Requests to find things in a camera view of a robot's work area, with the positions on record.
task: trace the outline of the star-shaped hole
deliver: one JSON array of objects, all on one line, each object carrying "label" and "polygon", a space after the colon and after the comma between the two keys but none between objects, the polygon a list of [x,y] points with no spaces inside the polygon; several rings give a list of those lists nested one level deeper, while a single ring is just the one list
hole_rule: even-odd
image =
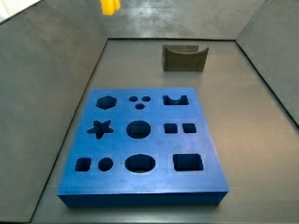
[{"label": "star-shaped hole", "polygon": [[89,130],[89,133],[95,133],[97,139],[101,139],[106,133],[114,132],[114,130],[109,127],[110,124],[111,124],[110,120],[106,122],[95,121],[94,128]]}]

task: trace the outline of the circular hole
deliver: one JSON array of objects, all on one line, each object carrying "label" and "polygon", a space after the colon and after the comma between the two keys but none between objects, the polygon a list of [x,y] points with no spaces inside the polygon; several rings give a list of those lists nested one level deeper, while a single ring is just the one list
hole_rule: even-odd
[{"label": "circular hole", "polygon": [[107,172],[114,166],[114,161],[110,157],[105,157],[99,160],[98,162],[98,168],[103,171]]},{"label": "circular hole", "polygon": [[155,159],[146,154],[137,154],[126,160],[126,168],[137,173],[150,172],[155,168]]},{"label": "circular hole", "polygon": [[150,101],[151,101],[151,97],[150,97],[150,96],[145,96],[145,97],[143,97],[143,101],[145,101],[145,102],[150,102]]},{"label": "circular hole", "polygon": [[151,133],[151,126],[143,121],[131,122],[126,127],[126,133],[135,139],[146,138]]},{"label": "circular hole", "polygon": [[135,108],[137,109],[143,109],[146,107],[146,105],[143,104],[143,103],[138,103],[137,105],[135,105]]},{"label": "circular hole", "polygon": [[137,102],[137,101],[138,101],[138,97],[137,97],[137,96],[131,96],[131,97],[129,98],[129,100],[130,100],[131,102]]}]

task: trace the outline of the blue foam block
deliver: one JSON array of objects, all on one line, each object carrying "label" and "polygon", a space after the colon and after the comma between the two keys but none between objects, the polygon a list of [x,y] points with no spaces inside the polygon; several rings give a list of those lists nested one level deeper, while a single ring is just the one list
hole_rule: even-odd
[{"label": "blue foam block", "polygon": [[218,205],[229,190],[193,88],[91,91],[58,192],[69,207]]}]

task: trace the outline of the square hole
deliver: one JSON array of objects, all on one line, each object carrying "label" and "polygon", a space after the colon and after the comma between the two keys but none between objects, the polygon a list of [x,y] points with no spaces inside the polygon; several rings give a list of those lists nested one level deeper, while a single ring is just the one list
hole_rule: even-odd
[{"label": "square hole", "polygon": [[173,163],[178,172],[203,171],[202,156],[199,154],[174,154]]},{"label": "square hole", "polygon": [[178,133],[178,125],[175,123],[166,123],[163,125],[165,133],[166,134],[175,134]]},{"label": "square hole", "polygon": [[89,157],[79,158],[75,165],[75,172],[87,172],[90,170],[90,165],[91,165],[91,158]]},{"label": "square hole", "polygon": [[183,132],[187,134],[197,133],[197,127],[194,123],[185,123],[182,125]]}]

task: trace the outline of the gray floor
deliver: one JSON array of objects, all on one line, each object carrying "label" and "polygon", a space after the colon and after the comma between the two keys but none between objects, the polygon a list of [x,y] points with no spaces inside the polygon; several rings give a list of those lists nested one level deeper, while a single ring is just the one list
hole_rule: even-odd
[{"label": "gray floor", "polygon": [[[203,73],[163,72],[163,44],[210,47]],[[55,165],[34,222],[299,222],[299,136],[235,42],[110,40],[89,89],[197,88],[231,187],[219,206],[69,209],[58,184],[81,119]]]}]

